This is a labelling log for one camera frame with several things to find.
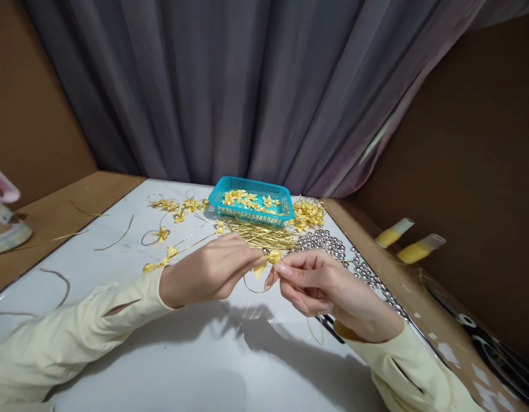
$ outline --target white table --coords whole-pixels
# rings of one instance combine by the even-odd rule
[[[147,180],[106,213],[0,294],[0,311],[44,316],[64,295],[65,283],[40,268],[60,272],[71,283],[65,304],[75,304],[95,287],[125,283],[141,275],[142,267],[165,257],[174,245],[203,222],[193,214],[173,224],[167,241],[142,246],[144,232],[157,229],[162,213],[149,207],[148,195],[184,200],[188,189],[206,199],[213,187]],[[126,230],[121,242],[105,251]],[[205,211],[208,220],[214,213]],[[347,259],[350,242],[326,215],[324,229],[341,239]],[[211,224],[178,246],[187,247],[213,233]],[[201,242],[214,239],[214,236]],[[253,289],[260,281],[246,276]],[[23,316],[0,316],[0,337]],[[310,319],[314,334],[320,325]],[[119,348],[89,365],[76,379],[60,387],[51,401],[62,411],[387,411],[370,378],[368,367],[347,345],[326,330],[323,346],[312,338],[307,320],[279,293],[278,285],[253,294],[243,282],[224,301],[187,307],[135,331]]]

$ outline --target cream sleeve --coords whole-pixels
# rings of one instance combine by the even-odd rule
[[[483,412],[461,381],[435,359],[406,324],[385,343],[364,343],[340,322],[334,329],[372,370],[391,412]]]
[[[138,327],[174,309],[159,295],[163,267],[125,286],[95,289],[81,303],[23,323],[0,341],[0,404],[40,402],[49,390],[76,376],[122,344]],[[110,310],[129,304],[120,312]]]

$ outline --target black object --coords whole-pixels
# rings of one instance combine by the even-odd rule
[[[427,282],[425,287],[471,336],[480,357],[493,374],[529,405],[529,363],[513,349],[477,326],[474,320],[452,308],[447,299]]]
[[[321,319],[319,316],[315,316],[315,318],[318,319],[318,321],[324,326],[324,328],[327,329],[327,331],[330,332],[339,343],[345,344],[345,341],[335,333],[332,326],[329,326],[328,321],[331,322],[331,325],[333,325],[334,322],[330,316],[324,315],[323,319]]]

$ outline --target pink mug handle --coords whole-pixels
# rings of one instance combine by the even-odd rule
[[[12,203],[20,199],[20,191],[7,177],[0,171],[0,189],[3,190],[3,196],[0,196],[1,203]]]

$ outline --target brown cardboard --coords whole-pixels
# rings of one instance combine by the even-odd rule
[[[422,265],[529,360],[529,15],[453,46],[355,201],[413,219],[402,246],[446,238]]]
[[[12,209],[98,170],[20,0],[0,0],[0,170]]]
[[[18,209],[16,213],[34,231],[31,239],[19,248],[78,232],[96,218],[76,210],[69,200],[87,213],[102,213],[145,179],[120,173],[95,172]],[[0,254],[0,291],[68,239]]]
[[[445,360],[475,401],[480,406],[484,405],[484,400],[475,386],[475,384],[479,384],[495,394],[501,393],[512,404],[515,411],[529,412],[529,406],[513,398],[497,377],[490,372],[476,352],[470,337],[458,322],[426,292],[419,281],[419,269],[421,267],[418,264],[403,265],[394,255],[399,249],[397,247],[392,249],[392,251],[386,251],[377,246],[374,238],[381,233],[381,229],[351,201],[322,199],[322,202],[346,237],[362,253],[425,336],[429,336],[431,333],[437,336],[436,340],[430,339],[429,341],[436,348],[438,348],[438,343],[447,343],[450,346],[459,361],[461,369],[455,367],[455,364],[448,359]],[[442,288],[441,285],[435,283],[435,286],[443,295],[449,296],[449,292]],[[463,309],[464,307],[459,303],[458,308]],[[464,310],[464,312],[477,321],[480,326],[484,326],[471,312],[467,310]],[[473,365],[486,374],[491,386],[486,385],[479,379]],[[493,402],[495,402],[499,410],[505,410],[504,406],[497,400],[493,400]]]

